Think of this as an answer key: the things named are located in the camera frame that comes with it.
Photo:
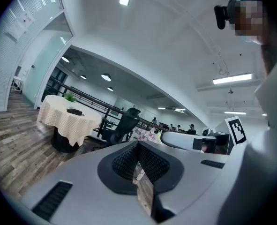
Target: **black table base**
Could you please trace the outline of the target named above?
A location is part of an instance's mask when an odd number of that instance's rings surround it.
[[[74,146],[71,146],[68,139],[58,133],[58,129],[56,127],[54,127],[54,134],[51,139],[51,144],[59,152],[72,153],[79,149],[78,143],[75,143]]]

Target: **pink checkered cloth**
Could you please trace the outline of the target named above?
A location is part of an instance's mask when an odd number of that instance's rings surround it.
[[[161,142],[160,137],[158,138],[158,134],[153,134],[153,136],[150,136],[150,131],[144,130],[139,127],[135,127],[134,132],[138,134],[138,141],[150,141],[153,143],[158,143],[161,145],[166,146],[164,143]]]

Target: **white stool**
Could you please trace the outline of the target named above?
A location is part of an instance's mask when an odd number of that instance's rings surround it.
[[[19,91],[21,92],[21,88],[19,89],[19,87],[21,87],[21,82],[23,81],[22,78],[14,76],[13,78],[13,83],[11,85],[11,91]]]

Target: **railing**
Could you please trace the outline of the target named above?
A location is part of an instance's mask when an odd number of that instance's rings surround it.
[[[77,102],[78,103],[81,103],[81,104],[83,104],[83,105],[85,105],[87,107],[90,107],[90,108],[98,111],[99,113],[104,114],[104,118],[106,118],[106,119],[109,116],[109,117],[112,117],[114,119],[120,120],[120,118],[118,118],[117,116],[109,114],[110,111],[115,111],[118,114],[125,114],[125,112],[120,110],[119,108],[117,108],[115,106],[112,106],[112,105],[110,105],[108,103],[105,103],[105,102],[103,102],[103,101],[101,101],[101,100],[99,100],[97,98],[94,98],[94,97],[92,97],[92,96],[90,96],[90,95],[88,95],[88,94],[86,94],[86,93],[84,93],[84,92],[82,92],[82,91],[80,91],[80,90],[78,90],[76,88],[69,87],[69,86],[59,82],[58,80],[56,80],[53,77],[50,77],[49,81],[50,80],[52,82],[55,82],[56,84],[60,85],[61,87],[65,88],[63,92],[53,88],[53,90],[56,90],[58,92],[57,95],[60,94],[60,95],[62,95],[64,97],[64,95],[69,91],[69,92],[71,92],[77,98]],[[140,128],[146,129],[146,130],[148,130],[149,127],[155,127],[159,131],[160,130],[168,131],[168,129],[165,129],[165,128],[161,127],[161,126],[153,124],[153,123],[151,123],[151,122],[149,122],[149,121],[147,121],[145,119],[138,118],[138,120],[139,120],[139,123],[138,123],[137,127],[140,127]],[[110,124],[112,126],[117,126],[117,124],[114,124],[114,123],[111,123],[111,122],[110,122]],[[98,132],[98,134],[97,134],[98,137],[99,137],[99,135],[101,133],[101,129],[100,128],[102,128],[103,126],[104,126],[104,121],[102,120],[102,123],[101,123],[100,127],[94,129],[95,131]]]

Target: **green plant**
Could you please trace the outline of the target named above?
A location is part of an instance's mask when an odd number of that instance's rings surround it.
[[[64,95],[64,98],[67,100],[67,101],[70,101],[70,102],[75,102],[77,101],[77,99],[74,97],[74,95],[70,92],[70,93],[66,93]]]

